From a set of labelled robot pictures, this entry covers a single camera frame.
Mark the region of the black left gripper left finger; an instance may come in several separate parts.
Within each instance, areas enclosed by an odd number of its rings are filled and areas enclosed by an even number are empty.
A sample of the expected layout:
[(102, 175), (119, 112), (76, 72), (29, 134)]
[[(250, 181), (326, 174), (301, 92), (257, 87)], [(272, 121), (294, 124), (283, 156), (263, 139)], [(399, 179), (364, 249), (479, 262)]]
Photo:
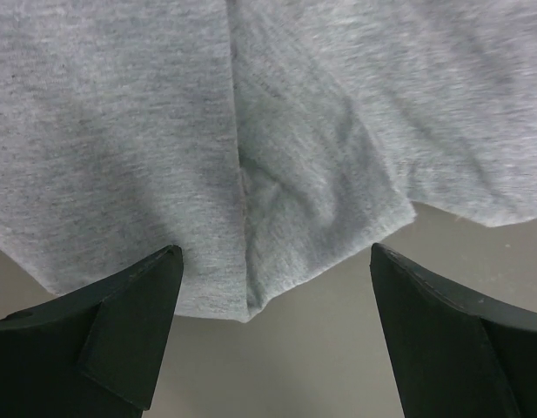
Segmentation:
[(182, 281), (177, 246), (0, 320), (0, 417), (140, 417)]

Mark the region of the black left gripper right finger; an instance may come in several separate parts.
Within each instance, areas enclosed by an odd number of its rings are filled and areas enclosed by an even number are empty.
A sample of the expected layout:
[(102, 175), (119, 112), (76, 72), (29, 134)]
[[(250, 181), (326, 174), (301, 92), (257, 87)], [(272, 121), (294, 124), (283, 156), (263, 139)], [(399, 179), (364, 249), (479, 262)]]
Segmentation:
[(370, 272), (406, 417), (537, 417), (537, 313), (381, 244)]

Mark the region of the grey t shirt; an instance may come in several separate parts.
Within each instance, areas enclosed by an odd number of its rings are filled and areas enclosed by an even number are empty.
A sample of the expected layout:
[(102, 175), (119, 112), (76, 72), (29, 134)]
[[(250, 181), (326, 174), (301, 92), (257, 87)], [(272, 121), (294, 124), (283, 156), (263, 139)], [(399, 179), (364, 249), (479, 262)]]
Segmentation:
[(537, 1), (0, 1), (0, 249), (62, 295), (176, 245), (246, 322), (413, 222), (537, 219)]

